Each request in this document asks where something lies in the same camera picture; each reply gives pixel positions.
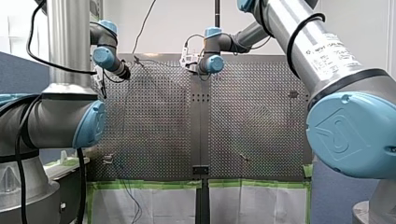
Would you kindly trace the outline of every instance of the white paper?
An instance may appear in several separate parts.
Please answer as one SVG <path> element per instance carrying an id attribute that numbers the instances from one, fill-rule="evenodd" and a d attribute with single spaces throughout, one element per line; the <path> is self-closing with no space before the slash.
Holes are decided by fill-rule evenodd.
<path id="1" fill-rule="evenodd" d="M 0 37 L 8 36 L 8 16 L 0 15 Z"/>
<path id="2" fill-rule="evenodd" d="M 28 60 L 33 60 L 26 52 L 26 42 L 27 38 L 24 37 L 11 37 L 10 39 L 10 46 L 11 46 L 11 54 L 28 59 Z M 33 41 L 31 45 L 31 51 L 33 52 L 34 55 L 37 55 L 38 53 L 38 45 L 37 41 Z"/>
<path id="3" fill-rule="evenodd" d="M 22 15 L 8 16 L 9 36 L 26 37 L 29 35 L 30 18 Z"/>
<path id="4" fill-rule="evenodd" d="M 0 52 L 11 53 L 11 46 L 7 36 L 0 36 Z"/>

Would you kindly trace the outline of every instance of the white wall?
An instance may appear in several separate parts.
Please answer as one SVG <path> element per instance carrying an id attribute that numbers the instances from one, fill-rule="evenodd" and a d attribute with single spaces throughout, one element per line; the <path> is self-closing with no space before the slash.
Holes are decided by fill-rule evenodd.
<path id="1" fill-rule="evenodd" d="M 33 0 L 0 0 L 0 51 L 31 59 L 26 53 L 26 41 L 36 6 Z M 43 59 L 49 57 L 47 17 L 41 11 L 35 19 L 31 51 Z"/>
<path id="2" fill-rule="evenodd" d="M 132 53 L 134 41 L 151 0 L 104 0 L 104 18 L 119 27 L 119 52 Z M 214 0 L 161 0 L 157 1 L 146 23 L 136 52 L 180 53 L 190 35 L 203 35 L 205 28 L 214 25 Z M 236 0 L 221 1 L 221 28 L 235 34 L 254 22 L 251 14 L 238 10 Z M 190 42 L 191 49 L 199 52 L 200 38 Z M 256 54 L 283 54 L 275 40 L 265 47 L 253 50 Z"/>
<path id="3" fill-rule="evenodd" d="M 362 64 L 389 72 L 391 5 L 393 0 L 322 0 L 327 29 L 337 34 Z"/>

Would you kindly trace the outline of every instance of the black cable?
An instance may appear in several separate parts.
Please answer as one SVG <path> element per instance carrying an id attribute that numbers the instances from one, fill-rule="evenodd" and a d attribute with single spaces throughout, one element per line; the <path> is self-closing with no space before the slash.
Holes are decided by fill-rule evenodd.
<path id="1" fill-rule="evenodd" d="M 154 7 L 155 2 L 157 2 L 157 0 L 152 1 L 151 6 L 149 7 L 149 10 L 148 10 L 148 14 L 146 15 L 146 18 L 143 20 L 142 28 L 140 29 L 140 33 L 139 33 L 139 35 L 137 35 L 136 42 L 134 43 L 134 50 L 132 51 L 133 55 L 134 55 L 134 52 L 136 51 L 137 43 L 139 42 L 140 36 L 143 34 L 143 30 L 145 29 L 146 21 L 149 18 L 149 14 L 151 13 L 151 10 Z"/>
<path id="2" fill-rule="evenodd" d="M 140 203 L 137 201 L 137 199 L 134 197 L 134 195 L 132 195 L 132 192 L 130 192 L 128 189 L 131 188 L 131 183 L 129 183 L 129 188 L 126 186 L 125 181 L 120 178 L 120 173 L 117 169 L 117 164 L 114 164 L 114 168 L 116 170 L 116 174 L 117 174 L 117 179 L 119 179 L 122 183 L 122 185 L 125 187 L 125 191 L 127 192 L 127 194 L 129 195 L 129 197 L 132 199 L 132 201 L 134 201 L 134 203 L 137 206 L 137 211 L 134 213 L 134 219 L 132 220 L 131 224 L 135 224 L 142 216 L 143 216 L 143 209 L 142 206 L 140 205 Z"/>
<path id="3" fill-rule="evenodd" d="M 272 37 L 269 36 L 268 39 L 265 40 L 264 43 L 262 43 L 261 45 L 259 45 L 259 46 L 257 46 L 257 47 L 252 47 L 251 49 L 260 49 L 260 48 L 264 47 L 266 44 L 268 44 L 268 42 L 270 42 L 271 38 L 272 38 Z"/>
<path id="4" fill-rule="evenodd" d="M 262 8 L 264 7 L 264 4 L 262 3 L 264 0 L 259 0 L 259 11 L 260 11 L 260 22 L 262 23 L 262 29 L 267 33 L 269 36 L 272 38 L 275 38 L 274 35 L 268 30 L 267 26 L 265 25 L 264 21 L 264 12 L 262 11 Z"/>
<path id="5" fill-rule="evenodd" d="M 104 28 L 105 30 L 107 30 L 109 33 L 111 33 L 111 35 L 112 35 L 112 36 L 114 37 L 114 39 L 116 40 L 116 43 L 118 44 L 119 40 L 117 39 L 117 34 L 114 33 L 114 31 L 108 29 L 107 27 L 105 27 L 105 26 L 102 25 L 101 23 L 98 23 L 98 22 L 95 22 L 95 21 L 90 21 L 90 24 L 98 25 L 98 26 Z"/>
<path id="6" fill-rule="evenodd" d="M 151 59 L 139 59 L 139 61 L 140 61 L 140 62 L 152 62 L 152 63 L 157 63 L 157 64 L 159 64 L 159 65 L 163 65 L 163 66 L 166 66 L 166 67 L 174 67 L 174 68 L 179 68 L 179 67 L 180 67 L 180 65 L 169 65 L 169 64 L 160 63 L 160 62 L 157 62 L 157 61 L 154 61 L 154 60 L 151 60 Z"/>
<path id="7" fill-rule="evenodd" d="M 87 178 L 85 176 L 85 162 L 81 147 L 77 149 L 77 154 L 78 154 L 78 163 L 79 163 L 79 174 L 81 178 L 81 183 L 80 183 L 81 197 L 79 199 L 79 209 L 78 209 L 76 223 L 82 224 L 82 220 L 84 219 L 84 213 L 85 213 L 85 201 L 87 200 Z"/>
<path id="8" fill-rule="evenodd" d="M 124 81 L 126 80 L 126 79 L 114 80 L 114 79 L 110 78 L 110 77 L 107 75 L 105 69 L 103 69 L 103 75 L 104 75 L 109 81 L 111 81 L 111 82 L 113 82 L 113 83 L 122 83 L 122 82 L 124 82 Z"/>
<path id="9" fill-rule="evenodd" d="M 92 75 L 96 75 L 96 72 L 75 70 L 75 69 L 72 69 L 72 68 L 63 67 L 63 66 L 61 66 L 59 64 L 56 64 L 56 63 L 47 62 L 45 60 L 42 60 L 42 59 L 38 58 L 37 56 L 35 56 L 32 53 L 32 51 L 30 51 L 30 46 L 32 45 L 32 39 L 33 39 L 33 33 L 35 32 L 35 15 L 44 6 L 44 4 L 46 4 L 46 0 L 42 0 L 41 3 L 38 4 L 37 8 L 35 9 L 35 11 L 33 11 L 33 14 L 32 14 L 29 38 L 28 38 L 27 44 L 26 44 L 26 51 L 29 54 L 29 56 L 32 57 L 33 59 L 35 59 L 38 62 L 41 62 L 41 63 L 46 64 L 46 65 L 51 66 L 51 67 L 55 67 L 55 68 L 64 70 L 66 72 L 88 74 L 88 75 L 91 75 L 91 76 Z"/>
<path id="10" fill-rule="evenodd" d="M 103 99 L 107 99 L 107 89 L 106 89 L 106 82 L 105 82 L 105 69 L 102 68 L 102 95 Z"/>
<path id="11" fill-rule="evenodd" d="M 184 44 L 184 47 L 187 47 L 189 45 L 189 41 L 193 38 L 193 37 L 201 37 L 202 39 L 205 39 L 205 37 L 203 35 L 190 35 L 189 38 L 187 38 L 186 43 Z"/>
<path id="12" fill-rule="evenodd" d="M 18 164 L 18 169 L 20 171 L 20 179 L 21 179 L 21 220 L 22 224 L 27 224 L 27 216 L 26 216 L 26 178 L 23 170 L 22 159 L 21 159 L 21 133 L 24 128 L 26 122 L 29 119 L 29 115 L 33 110 L 35 104 L 41 99 L 41 96 L 37 96 L 32 103 L 29 104 L 29 107 L 26 110 L 26 113 L 23 115 L 21 120 L 20 127 L 18 128 L 16 139 L 15 139 L 15 159 Z"/>
<path id="13" fill-rule="evenodd" d="M 201 53 L 199 54 L 199 58 L 202 57 L 202 54 L 204 53 L 204 50 L 205 49 L 201 50 Z M 197 65 L 197 74 L 198 74 L 199 79 L 201 79 L 201 81 L 208 81 L 212 77 L 212 74 L 208 74 L 207 78 L 203 79 L 201 73 L 199 72 L 199 64 L 201 64 L 201 60 L 198 62 L 198 65 Z"/>
<path id="14" fill-rule="evenodd" d="M 291 72 L 292 72 L 295 76 L 297 76 L 297 78 L 300 78 L 300 77 L 299 77 L 298 74 L 297 74 L 297 71 L 296 71 L 296 69 L 295 69 L 295 67 L 294 67 L 294 64 L 293 64 L 293 60 L 292 60 L 292 58 L 291 58 L 291 54 L 292 54 L 292 52 L 293 52 L 294 42 L 295 42 L 295 40 L 296 40 L 298 34 L 305 28 L 305 26 L 306 26 L 309 22 L 311 22 L 311 21 L 317 21 L 317 20 L 322 20 L 323 22 L 325 22 L 325 21 L 326 21 L 326 16 L 325 16 L 324 14 L 322 14 L 322 13 L 315 13 L 315 14 L 312 14 L 311 16 L 309 16 L 308 18 L 306 18 L 305 20 L 303 20 L 302 22 L 300 22 L 300 24 L 297 26 L 296 30 L 293 32 L 293 34 L 292 34 L 291 37 L 290 37 L 289 44 L 288 44 L 288 48 L 287 48 L 287 51 L 286 51 L 286 57 L 287 57 L 287 59 L 288 59 L 288 64 L 289 64 L 289 68 L 290 68 Z"/>

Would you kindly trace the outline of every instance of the perforated metal panel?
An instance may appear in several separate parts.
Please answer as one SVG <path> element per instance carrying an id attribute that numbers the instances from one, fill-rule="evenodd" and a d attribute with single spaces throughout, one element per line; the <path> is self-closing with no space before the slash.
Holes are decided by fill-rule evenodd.
<path id="1" fill-rule="evenodd" d="M 151 59 L 178 65 L 178 58 Z M 225 61 L 207 82 L 146 61 L 131 81 L 107 82 L 106 133 L 90 153 L 89 179 L 192 179 L 197 164 L 209 165 L 211 178 L 303 179 L 311 158 L 303 84 L 283 56 Z M 104 165 L 109 154 L 113 164 Z"/>
<path id="2" fill-rule="evenodd" d="M 132 80 L 106 82 L 106 132 L 92 155 L 92 180 L 191 178 L 190 75 L 142 63 Z M 110 154 L 113 164 L 104 165 Z"/>
<path id="3" fill-rule="evenodd" d="M 212 178 L 303 178 L 310 150 L 304 147 L 305 88 L 283 60 L 271 57 L 228 62 L 212 78 Z"/>

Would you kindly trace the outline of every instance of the robotic arm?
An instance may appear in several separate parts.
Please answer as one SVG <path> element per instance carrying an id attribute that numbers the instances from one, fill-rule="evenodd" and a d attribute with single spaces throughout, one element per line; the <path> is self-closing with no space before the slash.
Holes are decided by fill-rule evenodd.
<path id="1" fill-rule="evenodd" d="M 238 0 L 257 22 L 236 35 L 205 32 L 197 73 L 220 72 L 222 51 L 246 53 L 268 35 L 287 53 L 290 70 L 310 93 L 307 137 L 335 171 L 358 178 L 396 177 L 396 82 L 380 69 L 365 68 L 324 27 L 317 1 Z"/>

